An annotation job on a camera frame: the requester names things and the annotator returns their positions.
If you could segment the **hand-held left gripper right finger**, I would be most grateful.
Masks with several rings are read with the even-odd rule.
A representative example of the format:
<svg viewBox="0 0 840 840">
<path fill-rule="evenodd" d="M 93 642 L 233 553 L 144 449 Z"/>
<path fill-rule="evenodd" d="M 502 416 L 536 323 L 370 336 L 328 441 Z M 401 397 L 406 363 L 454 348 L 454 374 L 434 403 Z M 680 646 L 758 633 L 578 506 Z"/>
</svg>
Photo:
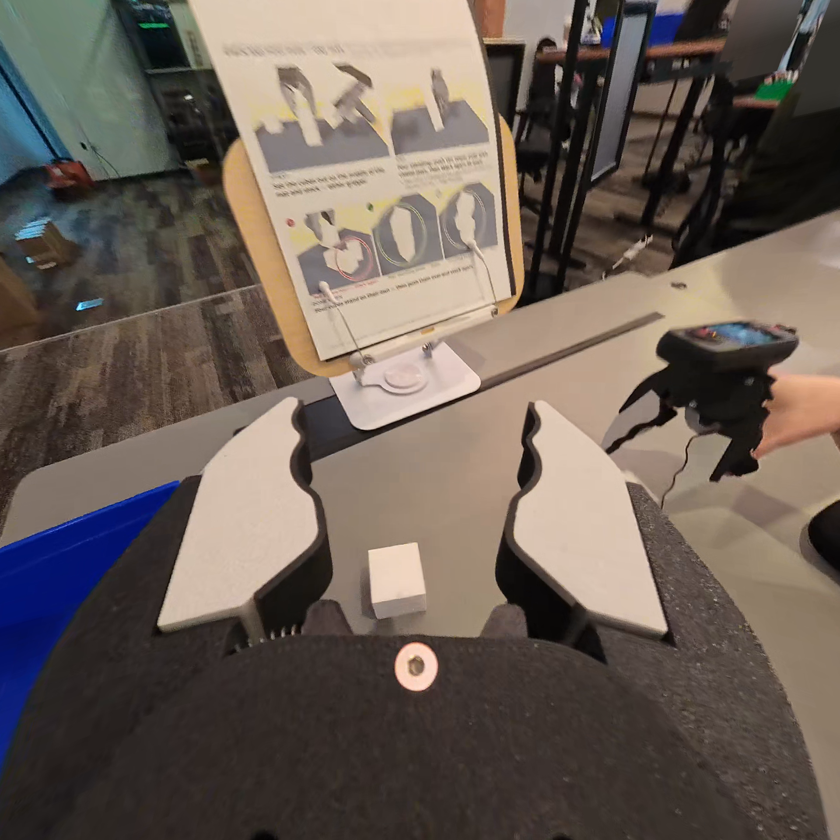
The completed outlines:
<svg viewBox="0 0 840 840">
<path fill-rule="evenodd" d="M 528 405 L 518 491 L 496 562 L 528 635 L 576 645 L 599 627 L 660 641 L 669 625 L 621 470 L 545 401 Z"/>
</svg>

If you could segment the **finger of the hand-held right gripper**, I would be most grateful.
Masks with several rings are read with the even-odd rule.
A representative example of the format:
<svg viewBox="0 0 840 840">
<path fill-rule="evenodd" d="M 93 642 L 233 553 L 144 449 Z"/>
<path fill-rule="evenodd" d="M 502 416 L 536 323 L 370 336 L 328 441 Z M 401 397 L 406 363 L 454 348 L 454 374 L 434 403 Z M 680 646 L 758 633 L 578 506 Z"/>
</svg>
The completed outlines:
<svg viewBox="0 0 840 840">
<path fill-rule="evenodd" d="M 710 483 L 729 444 L 730 439 L 720 434 L 716 427 L 703 427 L 691 421 L 689 437 L 675 473 L 659 495 L 660 510 L 668 510 L 668 505 L 678 497 Z"/>
<path fill-rule="evenodd" d="M 638 435 L 662 427 L 677 416 L 669 400 L 670 374 L 671 370 L 657 371 L 634 388 L 605 432 L 602 449 L 607 455 L 613 455 Z"/>
</svg>

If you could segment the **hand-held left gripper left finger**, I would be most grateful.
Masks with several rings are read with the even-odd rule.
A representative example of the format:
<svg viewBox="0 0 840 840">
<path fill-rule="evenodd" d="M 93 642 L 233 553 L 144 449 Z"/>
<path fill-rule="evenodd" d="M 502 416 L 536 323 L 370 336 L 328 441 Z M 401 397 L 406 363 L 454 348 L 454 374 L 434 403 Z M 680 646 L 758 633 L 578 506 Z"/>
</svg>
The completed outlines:
<svg viewBox="0 0 840 840">
<path fill-rule="evenodd" d="M 302 629 L 331 579 L 303 403 L 288 397 L 204 467 L 157 627 L 170 634 L 234 619 L 258 643 Z"/>
</svg>

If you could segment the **white foam cube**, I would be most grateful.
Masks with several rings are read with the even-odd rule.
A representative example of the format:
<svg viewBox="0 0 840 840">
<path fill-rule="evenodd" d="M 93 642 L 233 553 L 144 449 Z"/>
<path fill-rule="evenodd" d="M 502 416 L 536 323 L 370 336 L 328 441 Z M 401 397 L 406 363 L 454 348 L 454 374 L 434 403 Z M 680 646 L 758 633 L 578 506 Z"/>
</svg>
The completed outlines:
<svg viewBox="0 0 840 840">
<path fill-rule="evenodd" d="M 424 613 L 427 591 L 417 542 L 368 551 L 371 606 L 379 621 Z"/>
</svg>

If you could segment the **blue plastic bin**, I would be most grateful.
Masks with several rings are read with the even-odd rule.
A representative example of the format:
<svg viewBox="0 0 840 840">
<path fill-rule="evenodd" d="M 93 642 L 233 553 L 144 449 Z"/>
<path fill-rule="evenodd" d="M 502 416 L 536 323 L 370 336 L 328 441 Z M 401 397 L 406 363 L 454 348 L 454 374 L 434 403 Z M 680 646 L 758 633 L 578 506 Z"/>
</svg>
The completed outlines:
<svg viewBox="0 0 840 840">
<path fill-rule="evenodd" d="M 70 619 L 179 485 L 158 486 L 2 547 L 1 761 Z"/>
</svg>

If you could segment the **person's right hand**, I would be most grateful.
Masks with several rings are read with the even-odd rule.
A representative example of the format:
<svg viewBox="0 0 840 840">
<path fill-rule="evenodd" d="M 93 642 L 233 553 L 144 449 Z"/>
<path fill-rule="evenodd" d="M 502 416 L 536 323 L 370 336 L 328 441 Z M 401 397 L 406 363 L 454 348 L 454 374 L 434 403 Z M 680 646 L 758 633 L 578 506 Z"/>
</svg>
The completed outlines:
<svg viewBox="0 0 840 840">
<path fill-rule="evenodd" d="M 775 450 L 813 438 L 830 437 L 839 447 L 839 378 L 819 374 L 783 374 L 775 378 L 760 443 L 759 460 Z"/>
</svg>

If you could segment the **black wrist rest pad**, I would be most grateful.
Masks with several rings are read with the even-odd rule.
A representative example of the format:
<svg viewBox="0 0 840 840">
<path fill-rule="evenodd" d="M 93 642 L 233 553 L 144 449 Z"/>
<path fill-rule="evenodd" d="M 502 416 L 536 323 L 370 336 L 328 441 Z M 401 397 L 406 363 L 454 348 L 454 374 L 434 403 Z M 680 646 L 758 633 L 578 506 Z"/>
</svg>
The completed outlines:
<svg viewBox="0 0 840 840">
<path fill-rule="evenodd" d="M 839 500 L 819 511 L 806 528 L 808 543 L 839 584 Z"/>
</svg>

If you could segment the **black monitor on stand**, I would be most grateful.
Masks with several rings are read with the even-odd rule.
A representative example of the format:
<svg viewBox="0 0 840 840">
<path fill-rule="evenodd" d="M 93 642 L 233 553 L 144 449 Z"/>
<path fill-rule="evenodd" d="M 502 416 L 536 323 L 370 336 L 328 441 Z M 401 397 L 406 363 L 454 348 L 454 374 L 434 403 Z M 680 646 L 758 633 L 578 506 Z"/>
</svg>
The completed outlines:
<svg viewBox="0 0 840 840">
<path fill-rule="evenodd" d="M 649 47 L 656 2 L 618 2 L 608 47 L 586 48 L 587 2 L 575 2 L 565 50 L 540 51 L 540 63 L 562 68 L 550 111 L 545 167 L 531 265 L 522 306 L 561 294 L 589 191 L 622 162 Z"/>
</svg>

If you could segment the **stack of cardboard boxes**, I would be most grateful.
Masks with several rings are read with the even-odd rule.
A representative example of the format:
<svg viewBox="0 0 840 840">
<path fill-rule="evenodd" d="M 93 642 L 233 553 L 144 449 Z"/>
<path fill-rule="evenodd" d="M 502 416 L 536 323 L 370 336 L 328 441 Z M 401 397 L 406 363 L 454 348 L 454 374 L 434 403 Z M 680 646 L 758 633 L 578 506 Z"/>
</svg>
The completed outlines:
<svg viewBox="0 0 840 840">
<path fill-rule="evenodd" d="M 34 294 L 1 257 L 1 349 L 36 340 L 40 326 Z"/>
</svg>

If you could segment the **printed instruction sheet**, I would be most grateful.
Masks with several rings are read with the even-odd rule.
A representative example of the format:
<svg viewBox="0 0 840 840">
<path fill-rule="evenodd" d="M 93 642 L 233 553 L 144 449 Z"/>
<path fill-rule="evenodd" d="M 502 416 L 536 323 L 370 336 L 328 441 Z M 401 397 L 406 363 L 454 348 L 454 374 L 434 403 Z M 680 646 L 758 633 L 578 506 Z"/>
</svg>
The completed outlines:
<svg viewBox="0 0 840 840">
<path fill-rule="evenodd" d="M 191 6 L 321 362 L 514 297 L 469 2 Z"/>
</svg>

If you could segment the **black storage rack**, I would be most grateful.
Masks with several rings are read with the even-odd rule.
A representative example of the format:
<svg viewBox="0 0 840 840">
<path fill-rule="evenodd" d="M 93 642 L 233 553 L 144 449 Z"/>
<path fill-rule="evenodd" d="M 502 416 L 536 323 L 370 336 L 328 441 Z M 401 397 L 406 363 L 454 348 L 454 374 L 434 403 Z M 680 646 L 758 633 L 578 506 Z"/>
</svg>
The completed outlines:
<svg viewBox="0 0 840 840">
<path fill-rule="evenodd" d="M 112 2 L 183 168 L 218 165 L 212 65 L 188 2 Z"/>
</svg>

